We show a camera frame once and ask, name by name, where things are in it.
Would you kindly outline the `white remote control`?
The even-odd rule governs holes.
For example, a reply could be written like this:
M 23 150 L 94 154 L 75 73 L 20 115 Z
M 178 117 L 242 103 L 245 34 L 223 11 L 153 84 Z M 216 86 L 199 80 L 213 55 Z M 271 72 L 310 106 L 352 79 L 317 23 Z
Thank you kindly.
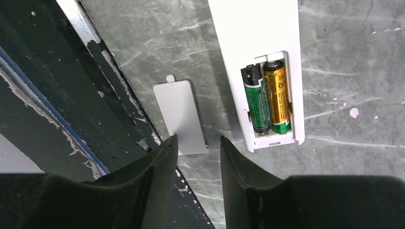
M 209 7 L 248 151 L 302 144 L 305 139 L 302 68 L 296 0 L 211 0 Z M 241 70 L 282 61 L 291 129 L 258 135 L 252 126 Z

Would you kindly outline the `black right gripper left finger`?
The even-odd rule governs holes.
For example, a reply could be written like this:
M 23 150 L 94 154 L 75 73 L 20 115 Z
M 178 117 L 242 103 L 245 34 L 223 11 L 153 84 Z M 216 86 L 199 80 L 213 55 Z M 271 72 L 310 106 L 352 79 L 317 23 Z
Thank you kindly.
M 172 135 L 147 155 L 95 181 L 1 174 L 3 229 L 164 229 L 178 160 Z

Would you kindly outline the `white battery cover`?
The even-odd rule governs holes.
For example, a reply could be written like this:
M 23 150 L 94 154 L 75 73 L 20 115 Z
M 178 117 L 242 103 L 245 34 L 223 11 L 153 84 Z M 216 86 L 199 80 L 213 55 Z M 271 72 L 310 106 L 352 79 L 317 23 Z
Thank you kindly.
M 177 81 L 169 74 L 153 91 L 169 134 L 178 138 L 178 154 L 209 153 L 190 81 Z

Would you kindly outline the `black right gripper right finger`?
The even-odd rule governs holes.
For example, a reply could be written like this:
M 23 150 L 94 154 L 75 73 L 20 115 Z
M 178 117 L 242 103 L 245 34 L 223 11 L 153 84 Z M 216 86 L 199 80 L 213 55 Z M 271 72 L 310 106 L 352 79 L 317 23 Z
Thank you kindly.
M 228 229 L 402 229 L 405 183 L 387 176 L 280 179 L 221 137 Z

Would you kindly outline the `gold green AAA battery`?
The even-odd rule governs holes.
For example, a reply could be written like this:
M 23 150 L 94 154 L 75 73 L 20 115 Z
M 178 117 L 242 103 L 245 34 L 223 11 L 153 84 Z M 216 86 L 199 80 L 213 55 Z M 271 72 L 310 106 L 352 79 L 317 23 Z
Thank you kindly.
M 290 130 L 288 107 L 288 83 L 282 61 L 266 62 L 263 65 L 269 101 L 272 130 L 285 134 Z

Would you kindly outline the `dark green AAA battery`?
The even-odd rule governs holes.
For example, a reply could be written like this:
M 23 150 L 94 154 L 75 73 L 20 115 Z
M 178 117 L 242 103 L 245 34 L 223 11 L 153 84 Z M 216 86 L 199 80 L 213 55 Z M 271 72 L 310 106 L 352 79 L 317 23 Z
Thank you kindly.
M 270 119 L 260 66 L 248 65 L 241 69 L 241 74 L 253 129 L 257 134 L 263 135 L 270 130 Z

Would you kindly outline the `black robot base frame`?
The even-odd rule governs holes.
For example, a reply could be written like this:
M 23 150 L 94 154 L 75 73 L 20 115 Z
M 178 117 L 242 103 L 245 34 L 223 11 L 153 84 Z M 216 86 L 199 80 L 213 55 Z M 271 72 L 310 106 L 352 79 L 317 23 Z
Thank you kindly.
M 101 40 L 55 0 L 0 3 L 0 131 L 43 174 L 95 181 L 156 149 L 148 118 Z M 211 229 L 176 167 L 166 229 Z

